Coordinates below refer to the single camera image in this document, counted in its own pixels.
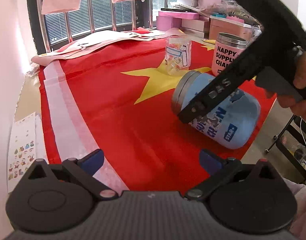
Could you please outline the person's right hand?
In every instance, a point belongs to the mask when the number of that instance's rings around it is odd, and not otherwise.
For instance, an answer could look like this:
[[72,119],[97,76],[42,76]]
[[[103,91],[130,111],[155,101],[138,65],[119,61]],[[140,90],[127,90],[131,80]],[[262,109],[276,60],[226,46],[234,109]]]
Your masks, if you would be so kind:
[[[293,84],[298,89],[306,87],[306,51],[297,62]],[[277,100],[282,108],[289,108],[294,115],[300,116],[302,119],[306,120],[306,100],[296,102],[293,97],[280,94],[277,94]]]

